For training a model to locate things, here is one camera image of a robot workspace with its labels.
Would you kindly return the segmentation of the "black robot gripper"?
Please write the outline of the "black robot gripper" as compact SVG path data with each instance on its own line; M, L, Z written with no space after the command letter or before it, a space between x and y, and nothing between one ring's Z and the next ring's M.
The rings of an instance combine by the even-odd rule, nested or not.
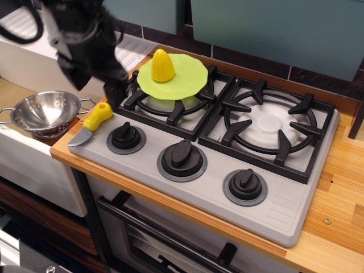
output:
M103 82L113 111L128 96L130 80L115 57L120 42L102 1L42 1L49 43L68 81L81 91L92 77Z

